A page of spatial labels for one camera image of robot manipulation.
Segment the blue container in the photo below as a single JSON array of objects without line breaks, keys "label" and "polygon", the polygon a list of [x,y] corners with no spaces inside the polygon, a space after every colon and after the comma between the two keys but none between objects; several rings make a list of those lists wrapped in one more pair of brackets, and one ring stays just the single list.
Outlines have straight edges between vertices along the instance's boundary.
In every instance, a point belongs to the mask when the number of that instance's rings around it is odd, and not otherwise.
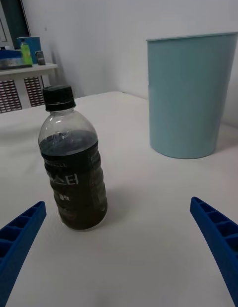
[{"label": "blue container", "polygon": [[238,33],[148,40],[151,147],[166,156],[214,152]]},{"label": "blue container", "polygon": [[41,50],[41,41],[40,37],[19,37],[17,38],[17,47],[20,49],[21,48],[21,40],[25,39],[25,42],[30,48],[31,51],[31,58],[33,64],[37,64],[37,59],[36,59],[36,51]]}]

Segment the bottle cap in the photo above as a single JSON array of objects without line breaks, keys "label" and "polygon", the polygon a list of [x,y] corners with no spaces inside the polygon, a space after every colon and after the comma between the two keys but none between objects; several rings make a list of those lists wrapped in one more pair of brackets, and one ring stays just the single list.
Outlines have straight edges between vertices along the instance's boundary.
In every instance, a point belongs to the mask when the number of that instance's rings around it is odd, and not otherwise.
[{"label": "bottle cap", "polygon": [[56,85],[43,89],[46,111],[62,111],[76,106],[72,88],[69,85]]}]

